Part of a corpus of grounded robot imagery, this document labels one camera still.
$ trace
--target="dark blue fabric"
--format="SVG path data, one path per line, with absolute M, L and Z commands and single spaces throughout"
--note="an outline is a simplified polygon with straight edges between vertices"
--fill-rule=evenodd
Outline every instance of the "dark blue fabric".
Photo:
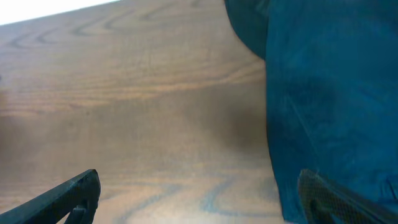
M 398 1 L 271 0 L 268 13 L 267 134 L 284 218 L 305 223 L 302 169 L 397 210 Z

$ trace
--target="brown wood plank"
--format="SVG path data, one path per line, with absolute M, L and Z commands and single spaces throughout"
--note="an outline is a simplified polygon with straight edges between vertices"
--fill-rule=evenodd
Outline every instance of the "brown wood plank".
M 87 169 L 95 223 L 282 223 L 264 62 L 221 0 L 0 27 L 0 212 Z

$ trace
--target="wooden surface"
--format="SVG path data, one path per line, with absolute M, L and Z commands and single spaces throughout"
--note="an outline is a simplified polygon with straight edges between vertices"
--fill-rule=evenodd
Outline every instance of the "wooden surface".
M 95 223 L 282 223 L 264 62 L 222 0 L 0 27 L 0 212 L 97 169 Z

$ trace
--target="wooden table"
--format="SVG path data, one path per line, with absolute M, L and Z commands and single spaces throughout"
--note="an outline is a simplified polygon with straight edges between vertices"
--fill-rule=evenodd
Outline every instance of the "wooden table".
M 282 223 L 265 72 L 222 0 L 0 27 L 0 212 L 97 169 L 95 223 Z

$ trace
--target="wood grain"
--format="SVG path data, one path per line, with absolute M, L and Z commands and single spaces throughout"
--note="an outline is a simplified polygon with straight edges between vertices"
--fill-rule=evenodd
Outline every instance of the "wood grain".
M 97 169 L 95 223 L 282 223 L 264 62 L 223 1 L 0 27 L 0 212 Z

